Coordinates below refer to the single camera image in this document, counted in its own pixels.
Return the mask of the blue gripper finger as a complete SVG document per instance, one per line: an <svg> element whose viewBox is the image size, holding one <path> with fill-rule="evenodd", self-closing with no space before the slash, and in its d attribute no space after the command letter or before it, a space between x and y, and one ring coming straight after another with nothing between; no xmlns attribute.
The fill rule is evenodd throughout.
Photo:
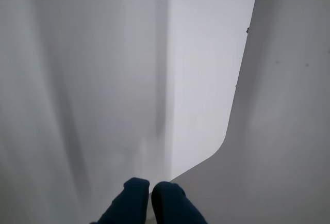
<svg viewBox="0 0 330 224"><path fill-rule="evenodd" d="M148 180L131 178L96 223L145 223L149 201Z"/></svg>
<svg viewBox="0 0 330 224"><path fill-rule="evenodd" d="M176 183L159 182L152 191L151 201L157 223L206 223L203 215Z"/></svg>

